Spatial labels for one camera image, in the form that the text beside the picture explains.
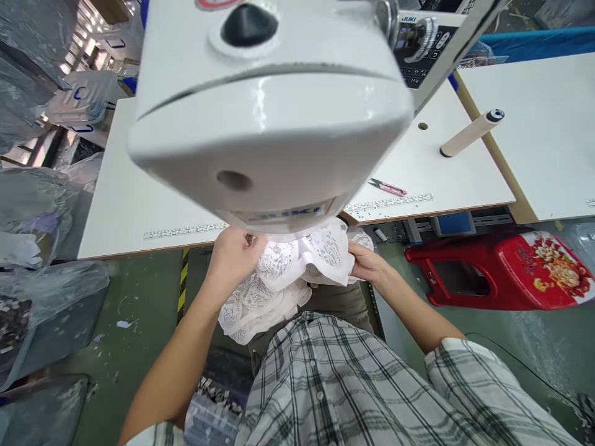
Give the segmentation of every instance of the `pink thread snips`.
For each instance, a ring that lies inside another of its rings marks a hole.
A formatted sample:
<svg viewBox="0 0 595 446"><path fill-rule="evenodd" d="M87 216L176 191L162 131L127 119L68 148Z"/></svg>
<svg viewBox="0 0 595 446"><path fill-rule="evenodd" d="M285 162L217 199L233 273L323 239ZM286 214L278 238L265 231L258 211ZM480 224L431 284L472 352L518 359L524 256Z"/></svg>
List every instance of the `pink thread snips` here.
<svg viewBox="0 0 595 446"><path fill-rule="evenodd" d="M384 183L383 181L376 180L375 178L370 178L368 184L399 197L404 197L405 195L407 195L407 191L395 186L391 186L390 184Z"/></svg>

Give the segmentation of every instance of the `white label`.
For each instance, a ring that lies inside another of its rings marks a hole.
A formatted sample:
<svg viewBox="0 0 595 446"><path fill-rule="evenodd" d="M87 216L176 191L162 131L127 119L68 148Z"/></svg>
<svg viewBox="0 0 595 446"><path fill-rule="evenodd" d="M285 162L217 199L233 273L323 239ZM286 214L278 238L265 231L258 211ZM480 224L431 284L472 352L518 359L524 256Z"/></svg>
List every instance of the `white label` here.
<svg viewBox="0 0 595 446"><path fill-rule="evenodd" d="M319 203L276 211L235 211L233 214L245 223L277 223L295 219L326 215L334 198Z"/></svg>

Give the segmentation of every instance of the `ruler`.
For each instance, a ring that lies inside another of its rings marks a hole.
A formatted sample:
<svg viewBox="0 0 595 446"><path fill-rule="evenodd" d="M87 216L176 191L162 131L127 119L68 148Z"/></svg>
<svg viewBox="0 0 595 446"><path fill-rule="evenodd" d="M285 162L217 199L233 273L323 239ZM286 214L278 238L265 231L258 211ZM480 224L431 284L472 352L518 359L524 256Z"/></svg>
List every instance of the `ruler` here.
<svg viewBox="0 0 595 446"><path fill-rule="evenodd" d="M345 208L345 212L366 211L374 208L389 208L400 204L415 203L417 201L431 201L434 196L431 193L408 195L405 197L386 198L375 201L362 201L360 203L350 204ZM176 237L178 235L200 234L203 232L222 231L229 226L224 221L209 223L204 225L183 226L178 228L159 229L147 231L143 234L143 240L153 240L154 238Z"/></svg>
<svg viewBox="0 0 595 446"><path fill-rule="evenodd" d="M209 223L206 225L183 226L179 228L159 229L155 231L147 231L143 234L143 240L153 240L154 238L176 237L178 235L200 234L203 232L222 231L227 226L227 223L219 221L217 223Z"/></svg>
<svg viewBox="0 0 595 446"><path fill-rule="evenodd" d="M401 204L416 203L418 201L432 201L434 196L431 193L407 195L404 197L385 198L375 201L362 201L360 203L349 204L345 208L345 212L367 211L368 209L389 208L391 206L399 206Z"/></svg>

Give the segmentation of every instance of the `white lace fabric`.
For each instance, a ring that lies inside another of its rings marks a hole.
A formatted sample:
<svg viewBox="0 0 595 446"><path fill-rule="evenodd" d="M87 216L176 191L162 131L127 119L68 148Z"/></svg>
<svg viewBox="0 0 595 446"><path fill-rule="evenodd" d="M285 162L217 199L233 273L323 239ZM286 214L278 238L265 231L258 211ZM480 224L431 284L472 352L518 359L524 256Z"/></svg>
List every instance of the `white lace fabric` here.
<svg viewBox="0 0 595 446"><path fill-rule="evenodd" d="M370 249L372 240L361 228L346 233L340 219L286 243L268 242L255 271L228 298L219 314L223 333L246 345L257 333L289 320L312 295L307 285L354 283L349 274L355 259L347 251L354 240Z"/></svg>

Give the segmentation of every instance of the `white tabletop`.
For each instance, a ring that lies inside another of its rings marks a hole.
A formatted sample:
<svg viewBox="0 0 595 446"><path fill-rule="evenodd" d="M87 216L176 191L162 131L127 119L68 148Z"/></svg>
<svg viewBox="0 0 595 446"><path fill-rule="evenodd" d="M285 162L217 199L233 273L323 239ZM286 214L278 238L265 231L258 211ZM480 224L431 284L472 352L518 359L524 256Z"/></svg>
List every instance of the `white tabletop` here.
<svg viewBox="0 0 595 446"><path fill-rule="evenodd" d="M132 163L126 144L135 105L134 98L118 101L79 258L209 244L225 227L218 217ZM418 128L421 122L427 130ZM451 159L439 154L440 145L469 123L445 83L373 175L407 190L405 202L395 204L395 196L365 185L349 213L360 222L387 221L513 201L482 141Z"/></svg>
<svg viewBox="0 0 595 446"><path fill-rule="evenodd" d="M377 180L407 191L406 197L397 199L364 185L345 210L365 224L514 201L481 139L455 157L445 158L439 153L442 144L470 122L455 91L445 82L372 174ZM428 129L421 130L420 123Z"/></svg>
<svg viewBox="0 0 595 446"><path fill-rule="evenodd" d="M517 196L516 222L594 215L595 53L465 69L459 76L479 113L506 113L486 143Z"/></svg>
<svg viewBox="0 0 595 446"><path fill-rule="evenodd" d="M135 98L117 103L79 259L212 243L224 227L132 163L126 145L135 107Z"/></svg>

